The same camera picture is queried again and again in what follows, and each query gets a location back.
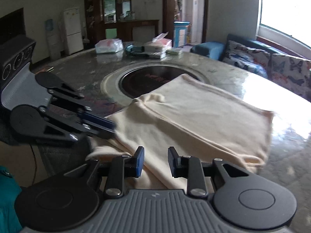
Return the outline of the window with green frame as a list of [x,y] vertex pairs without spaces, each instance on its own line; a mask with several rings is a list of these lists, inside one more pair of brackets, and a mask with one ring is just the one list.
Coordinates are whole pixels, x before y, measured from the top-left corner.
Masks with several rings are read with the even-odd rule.
[[310,0],[261,0],[260,23],[310,46]]

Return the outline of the round induction cooktop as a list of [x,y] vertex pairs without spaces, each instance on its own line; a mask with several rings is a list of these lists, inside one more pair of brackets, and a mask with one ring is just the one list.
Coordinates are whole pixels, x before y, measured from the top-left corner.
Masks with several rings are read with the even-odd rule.
[[212,80],[192,67],[168,62],[141,62],[115,70],[101,81],[101,92],[120,103],[131,101],[163,86],[182,74],[206,83]]

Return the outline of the teal flat device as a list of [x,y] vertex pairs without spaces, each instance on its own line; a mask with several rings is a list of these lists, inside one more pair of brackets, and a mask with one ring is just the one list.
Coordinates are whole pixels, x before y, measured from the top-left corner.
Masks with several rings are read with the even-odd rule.
[[145,56],[144,46],[130,44],[125,48],[125,53],[130,56]]

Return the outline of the butterfly pillow lying flat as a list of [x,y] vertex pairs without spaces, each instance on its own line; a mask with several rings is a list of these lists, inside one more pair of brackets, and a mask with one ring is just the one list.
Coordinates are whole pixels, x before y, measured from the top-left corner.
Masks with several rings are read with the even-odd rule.
[[271,54],[265,50],[229,40],[222,61],[268,79],[267,68],[270,58]]

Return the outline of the water dispenser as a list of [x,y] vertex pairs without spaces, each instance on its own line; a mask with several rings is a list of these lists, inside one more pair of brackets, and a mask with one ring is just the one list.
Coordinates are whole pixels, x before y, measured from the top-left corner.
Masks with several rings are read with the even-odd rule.
[[45,21],[45,32],[50,58],[57,60],[61,57],[61,45],[52,19]]

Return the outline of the blue corner sofa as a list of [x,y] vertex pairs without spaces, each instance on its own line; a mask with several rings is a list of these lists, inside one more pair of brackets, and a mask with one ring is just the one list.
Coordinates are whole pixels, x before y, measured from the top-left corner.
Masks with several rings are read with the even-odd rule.
[[254,73],[303,98],[310,93],[310,60],[284,54],[262,42],[229,34],[225,44],[206,42],[190,52]]

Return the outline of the green booklet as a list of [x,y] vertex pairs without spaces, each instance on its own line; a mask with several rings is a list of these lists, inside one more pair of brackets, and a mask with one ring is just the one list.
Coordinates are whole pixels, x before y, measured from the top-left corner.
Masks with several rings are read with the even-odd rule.
[[182,49],[180,49],[180,48],[171,48],[171,49],[167,49],[167,50],[166,50],[166,54],[167,54],[167,55],[179,56],[179,55],[182,54]]

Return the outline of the butterfly pillow upright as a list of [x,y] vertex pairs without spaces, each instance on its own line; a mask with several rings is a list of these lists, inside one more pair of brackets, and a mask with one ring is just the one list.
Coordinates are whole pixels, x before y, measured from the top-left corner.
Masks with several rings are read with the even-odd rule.
[[310,101],[310,60],[284,54],[272,54],[269,79]]

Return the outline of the light blue small cabinet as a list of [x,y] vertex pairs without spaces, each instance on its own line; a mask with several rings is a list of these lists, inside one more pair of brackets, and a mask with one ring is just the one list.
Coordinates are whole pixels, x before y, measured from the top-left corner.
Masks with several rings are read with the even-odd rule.
[[175,21],[174,22],[174,47],[182,47],[187,43],[187,33],[190,22],[187,21]]

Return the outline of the grey star quilted tablecloth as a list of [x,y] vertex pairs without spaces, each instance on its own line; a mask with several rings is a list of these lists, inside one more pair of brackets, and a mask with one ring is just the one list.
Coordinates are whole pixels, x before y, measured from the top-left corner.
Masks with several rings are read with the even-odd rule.
[[116,122],[116,138],[94,139],[91,150],[41,147],[53,176],[85,159],[101,160],[145,148],[142,176],[130,187],[186,187],[171,176],[167,150],[203,162],[219,157],[259,173],[292,191],[298,210],[291,228],[310,232],[310,103],[255,74],[196,54],[168,57],[165,64],[200,72],[212,85],[179,77],[137,99],[126,99],[117,79],[153,61],[93,50],[54,62],[54,74],[85,95],[94,113]]

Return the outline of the pink tissue box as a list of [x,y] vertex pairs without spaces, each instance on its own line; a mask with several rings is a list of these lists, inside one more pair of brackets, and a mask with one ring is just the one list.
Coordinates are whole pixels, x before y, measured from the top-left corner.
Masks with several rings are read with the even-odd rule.
[[166,38],[168,33],[161,33],[152,41],[143,45],[143,53],[150,58],[163,59],[167,55],[167,51],[172,48],[172,40]]

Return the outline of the dark wooden display cabinet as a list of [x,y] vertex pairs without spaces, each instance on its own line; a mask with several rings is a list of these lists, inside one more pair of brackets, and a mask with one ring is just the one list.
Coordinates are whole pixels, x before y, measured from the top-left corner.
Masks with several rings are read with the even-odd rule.
[[134,29],[152,27],[159,34],[157,19],[136,19],[132,0],[84,0],[87,39],[90,45],[104,39],[134,41]]

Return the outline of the cream knit garment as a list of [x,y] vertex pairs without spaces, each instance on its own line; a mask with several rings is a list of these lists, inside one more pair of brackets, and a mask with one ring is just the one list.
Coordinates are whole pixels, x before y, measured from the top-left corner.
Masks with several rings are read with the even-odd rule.
[[183,74],[109,116],[115,137],[94,139],[88,159],[107,162],[145,149],[142,175],[130,179],[137,189],[185,189],[173,178],[168,148],[202,162],[222,158],[255,173],[267,161],[273,113],[253,107],[220,88]]

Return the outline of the white refrigerator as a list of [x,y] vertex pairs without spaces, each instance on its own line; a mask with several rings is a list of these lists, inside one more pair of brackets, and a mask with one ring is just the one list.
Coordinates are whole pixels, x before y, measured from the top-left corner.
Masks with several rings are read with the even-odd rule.
[[83,50],[79,8],[63,10],[64,42],[68,55]]

